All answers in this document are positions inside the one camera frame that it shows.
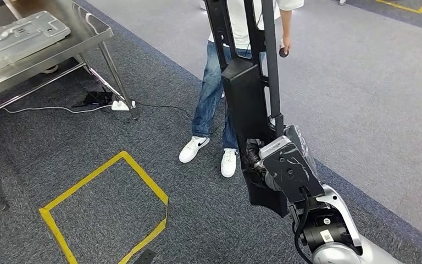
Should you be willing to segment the person's left hand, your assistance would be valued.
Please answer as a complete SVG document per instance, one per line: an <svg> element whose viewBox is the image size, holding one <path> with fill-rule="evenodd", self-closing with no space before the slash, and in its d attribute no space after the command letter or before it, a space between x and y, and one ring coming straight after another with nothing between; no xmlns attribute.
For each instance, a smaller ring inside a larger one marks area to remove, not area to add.
<svg viewBox="0 0 422 264"><path fill-rule="evenodd" d="M289 36L283 36L280 40L279 55L281 57L287 57L292 47L291 38Z"/></svg>

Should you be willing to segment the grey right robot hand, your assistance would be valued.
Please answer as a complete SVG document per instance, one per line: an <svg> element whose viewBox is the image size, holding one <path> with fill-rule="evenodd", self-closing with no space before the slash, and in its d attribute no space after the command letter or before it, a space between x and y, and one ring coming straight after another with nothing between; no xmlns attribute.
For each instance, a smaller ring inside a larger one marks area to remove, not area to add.
<svg viewBox="0 0 422 264"><path fill-rule="evenodd" d="M323 192L314 158L296 125L286 126L283 135L268 144L247 140L246 158L259 173L260 185L290 193L306 188L315 196Z"/></svg>

